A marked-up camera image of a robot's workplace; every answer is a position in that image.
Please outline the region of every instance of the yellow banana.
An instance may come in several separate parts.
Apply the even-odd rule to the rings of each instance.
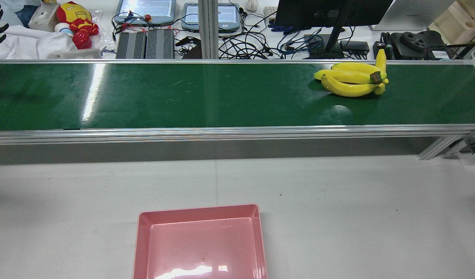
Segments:
[[[346,84],[336,81],[333,76],[324,74],[322,85],[332,93],[344,97],[359,97],[372,92],[377,86],[374,84]]]
[[[386,71],[383,71],[382,69],[380,69],[379,67],[376,67],[374,65],[365,64],[365,63],[340,62],[340,63],[334,64],[332,66],[332,69],[346,70],[346,71],[361,71],[361,72],[365,72],[367,74],[373,74],[375,72],[380,71],[381,80],[384,81],[385,79],[387,79]]]
[[[375,66],[379,67],[382,71],[387,72],[387,56],[384,49],[379,50],[379,53],[377,53]]]
[[[316,79],[322,80],[322,76],[324,74],[335,78],[337,81],[340,81],[341,83],[352,83],[352,84],[373,83],[372,79],[370,78],[370,75],[361,71],[341,71],[341,70],[323,69],[313,74],[313,77]]]
[[[375,93],[376,95],[381,95],[382,93],[384,93],[386,90],[386,85],[385,83],[382,83],[382,84],[379,84],[379,86],[377,86],[377,88],[375,88],[373,90],[373,93]]]

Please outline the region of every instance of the plush toy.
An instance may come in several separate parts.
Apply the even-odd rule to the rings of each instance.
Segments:
[[[91,13],[81,5],[67,2],[57,9],[60,22],[69,23],[69,28],[75,32],[72,41],[78,49],[89,49],[92,45],[90,35],[99,33],[98,25],[91,22]]]
[[[70,1],[58,7],[57,18],[60,22],[71,24],[78,18],[84,18],[91,21],[91,13],[81,5]]]

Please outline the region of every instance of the keyboard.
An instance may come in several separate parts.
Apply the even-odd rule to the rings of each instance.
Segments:
[[[276,11],[277,11],[277,7],[264,7],[264,8],[263,8],[263,15],[264,15],[265,17],[267,17],[267,16],[273,14],[273,13],[276,12]],[[269,23],[270,23],[270,24],[273,24],[273,22],[275,21],[275,15],[276,15],[276,14],[273,14],[272,16],[270,16],[269,18],[267,18],[267,19],[269,20]]]

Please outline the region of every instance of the monitor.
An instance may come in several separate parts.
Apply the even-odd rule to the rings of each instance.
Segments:
[[[279,0],[275,25],[304,30],[333,27],[324,46],[326,58],[332,54],[342,26],[378,24],[393,0]]]
[[[186,3],[183,10],[184,18],[181,26],[184,30],[198,32],[198,4]],[[218,32],[228,33],[239,29],[241,16],[236,5],[220,3],[218,4]]]
[[[127,19],[129,11],[135,14],[151,16],[151,23],[154,25],[167,25],[174,22],[175,0],[120,0],[117,7],[118,16],[115,21],[118,23],[131,23],[132,25],[149,25],[140,16],[135,15],[133,19]]]

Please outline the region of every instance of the gray floor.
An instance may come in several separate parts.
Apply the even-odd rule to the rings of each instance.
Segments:
[[[256,203],[269,278],[475,278],[475,158],[0,166],[0,279],[130,278],[144,210]]]

